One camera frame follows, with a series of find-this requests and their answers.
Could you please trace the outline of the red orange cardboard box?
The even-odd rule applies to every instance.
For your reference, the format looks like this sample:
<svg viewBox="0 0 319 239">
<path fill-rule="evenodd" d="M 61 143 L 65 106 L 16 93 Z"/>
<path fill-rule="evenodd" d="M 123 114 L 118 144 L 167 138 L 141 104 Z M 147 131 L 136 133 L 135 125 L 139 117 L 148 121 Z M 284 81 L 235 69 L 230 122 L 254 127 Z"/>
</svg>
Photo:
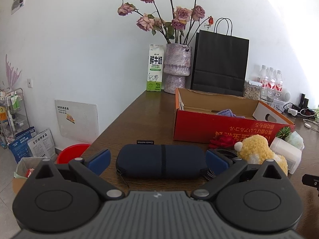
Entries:
<svg viewBox="0 0 319 239">
<path fill-rule="evenodd" d="M 217 115 L 226 109 L 245 118 Z M 242 141 L 258 134 L 271 143 L 285 126 L 295 129 L 291 120 L 259 100 L 186 88 L 175 91 L 174 140 L 208 144 L 221 135 Z"/>
</svg>

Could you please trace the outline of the purple ceramic vase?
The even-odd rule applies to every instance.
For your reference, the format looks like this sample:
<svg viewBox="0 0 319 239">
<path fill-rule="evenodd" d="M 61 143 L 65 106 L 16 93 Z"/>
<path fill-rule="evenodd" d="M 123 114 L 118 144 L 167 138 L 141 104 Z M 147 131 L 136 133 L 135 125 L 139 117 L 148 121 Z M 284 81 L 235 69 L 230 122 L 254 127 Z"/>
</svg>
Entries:
<svg viewBox="0 0 319 239">
<path fill-rule="evenodd" d="M 176 88 L 185 88 L 191 72 L 192 47 L 171 43 L 166 45 L 164 57 L 164 92 L 175 94 Z"/>
</svg>

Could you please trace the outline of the white round speaker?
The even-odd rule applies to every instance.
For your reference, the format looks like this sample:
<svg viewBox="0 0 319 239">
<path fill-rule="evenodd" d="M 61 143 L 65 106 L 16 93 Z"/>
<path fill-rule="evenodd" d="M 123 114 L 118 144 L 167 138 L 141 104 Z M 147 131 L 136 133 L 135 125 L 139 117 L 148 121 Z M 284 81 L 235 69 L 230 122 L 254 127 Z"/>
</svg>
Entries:
<svg viewBox="0 0 319 239">
<path fill-rule="evenodd" d="M 290 101 L 290 98 L 291 98 L 290 91 L 287 90 L 286 88 L 283 88 L 282 91 L 281 91 L 280 100 L 288 102 L 288 101 Z"/>
</svg>

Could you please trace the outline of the clear glass cup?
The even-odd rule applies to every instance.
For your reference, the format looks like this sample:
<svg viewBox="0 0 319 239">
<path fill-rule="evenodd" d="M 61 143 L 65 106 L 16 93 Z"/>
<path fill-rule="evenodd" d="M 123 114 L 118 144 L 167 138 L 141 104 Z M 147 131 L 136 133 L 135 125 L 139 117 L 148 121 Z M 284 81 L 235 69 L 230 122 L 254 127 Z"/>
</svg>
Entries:
<svg viewBox="0 0 319 239">
<path fill-rule="evenodd" d="M 266 89 L 266 101 L 268 104 L 271 104 L 274 101 L 275 90 L 273 88 Z"/>
</svg>

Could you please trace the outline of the clear plastic storage box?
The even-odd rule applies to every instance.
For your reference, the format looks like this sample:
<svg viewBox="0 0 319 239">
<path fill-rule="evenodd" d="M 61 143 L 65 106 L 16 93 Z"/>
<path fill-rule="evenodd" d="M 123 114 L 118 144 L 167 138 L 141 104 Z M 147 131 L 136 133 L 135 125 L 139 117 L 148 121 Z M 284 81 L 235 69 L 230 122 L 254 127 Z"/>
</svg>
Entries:
<svg viewBox="0 0 319 239">
<path fill-rule="evenodd" d="M 292 132 L 285 139 L 275 138 L 270 149 L 285 157 L 288 164 L 288 173 L 294 174 L 301 163 L 304 149 L 303 138 L 296 132 Z"/>
</svg>

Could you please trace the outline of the clear jar of seeds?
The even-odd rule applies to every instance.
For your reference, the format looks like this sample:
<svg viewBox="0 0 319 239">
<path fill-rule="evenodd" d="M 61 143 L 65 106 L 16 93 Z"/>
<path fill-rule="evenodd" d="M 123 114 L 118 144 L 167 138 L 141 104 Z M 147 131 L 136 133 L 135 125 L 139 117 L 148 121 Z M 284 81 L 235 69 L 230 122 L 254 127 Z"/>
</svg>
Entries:
<svg viewBox="0 0 319 239">
<path fill-rule="evenodd" d="M 259 100 L 261 87 L 262 84 L 260 82 L 252 80 L 245 81 L 243 88 L 243 97 L 252 100 Z"/>
</svg>

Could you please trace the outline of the dried pink rose bouquet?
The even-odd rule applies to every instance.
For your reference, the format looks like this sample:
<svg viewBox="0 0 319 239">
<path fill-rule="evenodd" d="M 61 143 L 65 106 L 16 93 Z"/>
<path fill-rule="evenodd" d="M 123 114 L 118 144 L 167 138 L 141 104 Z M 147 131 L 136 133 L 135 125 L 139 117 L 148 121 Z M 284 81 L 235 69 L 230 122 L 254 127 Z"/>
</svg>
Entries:
<svg viewBox="0 0 319 239">
<path fill-rule="evenodd" d="M 119 16 L 137 14 L 136 25 L 152 35 L 160 33 L 167 44 L 189 45 L 194 34 L 203 26 L 210 29 L 214 24 L 213 16 L 208 16 L 204 8 L 193 0 L 192 7 L 175 5 L 174 0 L 165 0 L 168 12 L 160 10 L 157 0 L 140 0 L 144 4 L 152 5 L 152 12 L 143 12 L 130 2 L 123 1 L 117 9 Z"/>
</svg>

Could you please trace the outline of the blue white brochures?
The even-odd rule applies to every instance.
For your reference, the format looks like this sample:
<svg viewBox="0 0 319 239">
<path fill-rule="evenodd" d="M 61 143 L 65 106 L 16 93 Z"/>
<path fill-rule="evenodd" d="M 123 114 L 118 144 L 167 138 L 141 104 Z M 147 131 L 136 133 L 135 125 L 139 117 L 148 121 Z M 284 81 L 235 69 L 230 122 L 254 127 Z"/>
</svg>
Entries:
<svg viewBox="0 0 319 239">
<path fill-rule="evenodd" d="M 40 157 L 57 159 L 55 143 L 49 128 L 37 133 L 34 127 L 29 127 L 25 131 L 17 134 L 16 139 L 9 144 L 17 163 L 22 158 Z"/>
</svg>

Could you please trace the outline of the cardboard waste box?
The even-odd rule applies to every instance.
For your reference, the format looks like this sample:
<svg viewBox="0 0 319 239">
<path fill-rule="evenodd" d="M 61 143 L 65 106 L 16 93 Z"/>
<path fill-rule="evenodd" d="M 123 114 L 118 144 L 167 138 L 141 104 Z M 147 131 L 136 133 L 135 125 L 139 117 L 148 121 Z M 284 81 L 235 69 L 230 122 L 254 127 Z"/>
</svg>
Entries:
<svg viewBox="0 0 319 239">
<path fill-rule="evenodd" d="M 18 192 L 24 185 L 25 181 L 27 180 L 29 170 L 35 169 L 43 159 L 44 158 L 39 157 L 28 157 L 22 158 L 19 161 L 14 171 L 14 178 L 12 179 L 12 189 L 16 195 L 18 194 Z"/>
</svg>

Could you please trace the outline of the yellow white plush hamster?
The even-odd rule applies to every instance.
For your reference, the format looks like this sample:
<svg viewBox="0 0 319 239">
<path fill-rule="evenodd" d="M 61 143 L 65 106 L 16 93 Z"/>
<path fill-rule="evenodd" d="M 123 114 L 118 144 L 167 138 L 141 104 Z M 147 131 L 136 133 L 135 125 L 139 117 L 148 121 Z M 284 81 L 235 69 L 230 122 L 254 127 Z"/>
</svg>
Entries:
<svg viewBox="0 0 319 239">
<path fill-rule="evenodd" d="M 277 162 L 285 175 L 288 175 L 288 164 L 286 158 L 274 153 L 268 146 L 268 141 L 261 135 L 253 135 L 234 144 L 234 149 L 239 158 L 249 164 L 261 165 L 266 159 Z"/>
</svg>

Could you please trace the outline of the green watermelon ornament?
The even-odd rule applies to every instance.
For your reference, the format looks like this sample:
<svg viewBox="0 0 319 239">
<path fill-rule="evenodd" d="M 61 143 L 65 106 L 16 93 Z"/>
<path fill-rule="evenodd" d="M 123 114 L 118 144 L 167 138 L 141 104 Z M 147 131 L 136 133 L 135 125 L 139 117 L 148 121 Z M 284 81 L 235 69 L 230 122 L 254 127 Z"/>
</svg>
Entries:
<svg viewBox="0 0 319 239">
<path fill-rule="evenodd" d="M 284 140 L 290 134 L 291 134 L 291 128 L 289 126 L 285 126 L 277 132 L 276 137 Z"/>
</svg>

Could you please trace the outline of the pack of water bottles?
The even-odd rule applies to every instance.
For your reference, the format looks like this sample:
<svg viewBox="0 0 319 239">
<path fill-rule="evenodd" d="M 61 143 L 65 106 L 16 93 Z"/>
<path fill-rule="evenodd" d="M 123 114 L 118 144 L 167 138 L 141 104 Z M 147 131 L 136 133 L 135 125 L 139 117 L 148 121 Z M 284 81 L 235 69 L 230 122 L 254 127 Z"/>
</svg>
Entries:
<svg viewBox="0 0 319 239">
<path fill-rule="evenodd" d="M 280 70 L 262 65 L 259 73 L 252 76 L 252 81 L 262 84 L 260 98 L 263 101 L 266 101 L 266 89 L 268 87 L 275 90 L 274 98 L 278 99 L 280 97 L 283 89 L 282 72 Z"/>
</svg>

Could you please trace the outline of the red plastic bucket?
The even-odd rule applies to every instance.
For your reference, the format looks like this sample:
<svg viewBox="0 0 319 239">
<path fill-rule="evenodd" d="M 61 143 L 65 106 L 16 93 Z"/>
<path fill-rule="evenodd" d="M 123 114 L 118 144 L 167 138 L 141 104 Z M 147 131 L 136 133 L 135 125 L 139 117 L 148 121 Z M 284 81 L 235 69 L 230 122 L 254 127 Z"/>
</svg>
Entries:
<svg viewBox="0 0 319 239">
<path fill-rule="evenodd" d="M 71 145 L 65 149 L 63 149 L 58 157 L 57 164 L 68 164 L 69 161 L 79 158 L 89 147 L 91 144 L 75 144 Z"/>
</svg>

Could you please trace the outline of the white tin box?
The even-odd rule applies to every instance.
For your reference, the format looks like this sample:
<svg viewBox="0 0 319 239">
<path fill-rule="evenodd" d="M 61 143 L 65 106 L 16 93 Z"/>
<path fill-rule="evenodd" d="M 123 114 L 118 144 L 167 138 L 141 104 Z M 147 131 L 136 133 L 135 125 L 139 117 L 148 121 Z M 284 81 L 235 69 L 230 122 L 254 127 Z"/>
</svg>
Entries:
<svg viewBox="0 0 319 239">
<path fill-rule="evenodd" d="M 275 109 L 279 113 L 284 112 L 284 106 L 287 104 L 285 101 L 281 101 L 280 99 L 273 99 L 273 102 L 271 103 L 271 107 Z"/>
</svg>

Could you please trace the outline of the purple knitted cloth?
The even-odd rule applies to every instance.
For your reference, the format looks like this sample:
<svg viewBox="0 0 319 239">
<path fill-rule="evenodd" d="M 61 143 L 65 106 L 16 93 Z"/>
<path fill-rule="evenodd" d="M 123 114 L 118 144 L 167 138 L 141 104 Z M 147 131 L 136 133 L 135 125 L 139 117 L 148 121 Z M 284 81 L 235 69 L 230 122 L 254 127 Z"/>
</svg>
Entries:
<svg viewBox="0 0 319 239">
<path fill-rule="evenodd" d="M 217 115 L 218 116 L 224 116 L 224 117 L 241 118 L 241 119 L 245 118 L 244 116 L 238 116 L 238 115 L 234 114 L 231 109 L 226 109 L 226 110 L 219 111 L 217 113 Z"/>
</svg>

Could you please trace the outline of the white green milk carton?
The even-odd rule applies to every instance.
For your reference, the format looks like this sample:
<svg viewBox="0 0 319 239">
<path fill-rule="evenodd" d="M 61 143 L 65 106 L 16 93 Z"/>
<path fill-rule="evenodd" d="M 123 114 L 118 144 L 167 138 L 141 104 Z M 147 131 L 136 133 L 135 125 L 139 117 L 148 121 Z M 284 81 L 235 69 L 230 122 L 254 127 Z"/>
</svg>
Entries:
<svg viewBox="0 0 319 239">
<path fill-rule="evenodd" d="M 163 76 L 164 46 L 150 44 L 147 73 L 147 91 L 161 92 Z"/>
</svg>

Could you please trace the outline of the black paper bag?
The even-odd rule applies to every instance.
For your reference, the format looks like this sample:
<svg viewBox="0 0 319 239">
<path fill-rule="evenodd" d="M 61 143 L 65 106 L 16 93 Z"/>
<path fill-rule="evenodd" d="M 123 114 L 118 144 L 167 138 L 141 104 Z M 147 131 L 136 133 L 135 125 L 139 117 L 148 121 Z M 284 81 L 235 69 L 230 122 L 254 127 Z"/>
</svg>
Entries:
<svg viewBox="0 0 319 239">
<path fill-rule="evenodd" d="M 219 18 L 214 30 L 196 33 L 190 88 L 243 96 L 249 40 L 232 35 L 229 18 Z"/>
</svg>

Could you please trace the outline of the navy zipper pouch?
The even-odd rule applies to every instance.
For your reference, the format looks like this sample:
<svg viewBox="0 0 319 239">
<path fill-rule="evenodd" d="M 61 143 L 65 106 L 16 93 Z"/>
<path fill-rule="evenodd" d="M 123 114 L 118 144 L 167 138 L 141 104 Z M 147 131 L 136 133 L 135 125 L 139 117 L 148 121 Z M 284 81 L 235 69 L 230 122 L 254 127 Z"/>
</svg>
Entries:
<svg viewBox="0 0 319 239">
<path fill-rule="evenodd" d="M 116 170 L 130 179 L 196 179 L 208 166 L 197 146 L 130 144 L 117 155 Z"/>
</svg>

